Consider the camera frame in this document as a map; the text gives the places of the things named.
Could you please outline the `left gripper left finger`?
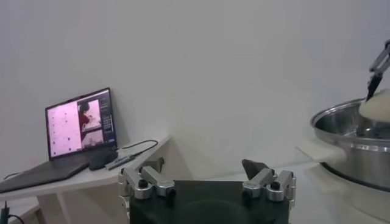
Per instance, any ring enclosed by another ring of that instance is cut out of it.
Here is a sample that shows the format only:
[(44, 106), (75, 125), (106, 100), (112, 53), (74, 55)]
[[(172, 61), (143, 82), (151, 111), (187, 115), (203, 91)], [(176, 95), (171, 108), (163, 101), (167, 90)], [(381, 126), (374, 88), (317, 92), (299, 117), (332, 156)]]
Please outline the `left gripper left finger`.
[(118, 175), (119, 196), (125, 198), (133, 195), (138, 200), (151, 198), (154, 192), (164, 198), (176, 196), (173, 180), (163, 177), (151, 166), (144, 166), (140, 170), (131, 167), (121, 169)]

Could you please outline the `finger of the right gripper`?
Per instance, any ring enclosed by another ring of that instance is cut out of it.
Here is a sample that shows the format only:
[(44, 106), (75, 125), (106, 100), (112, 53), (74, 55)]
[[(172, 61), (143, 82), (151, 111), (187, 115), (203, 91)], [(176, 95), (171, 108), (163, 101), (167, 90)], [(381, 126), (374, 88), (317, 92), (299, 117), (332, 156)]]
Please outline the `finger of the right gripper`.
[(369, 67), (371, 73), (370, 80), (367, 83), (367, 96), (366, 101), (371, 99), (376, 92), (383, 74), (389, 69), (389, 40), (385, 41), (385, 47), (380, 52), (379, 56)]

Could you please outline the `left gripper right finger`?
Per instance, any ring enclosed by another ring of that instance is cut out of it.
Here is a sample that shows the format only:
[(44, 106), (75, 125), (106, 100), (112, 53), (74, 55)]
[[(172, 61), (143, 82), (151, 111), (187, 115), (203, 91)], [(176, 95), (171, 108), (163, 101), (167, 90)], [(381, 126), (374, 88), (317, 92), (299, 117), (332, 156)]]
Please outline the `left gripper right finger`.
[(243, 159), (241, 164), (248, 177), (243, 182), (243, 198), (251, 200), (260, 198), (262, 194), (270, 201), (295, 201), (296, 176), (293, 172), (283, 170), (276, 173), (265, 163)]

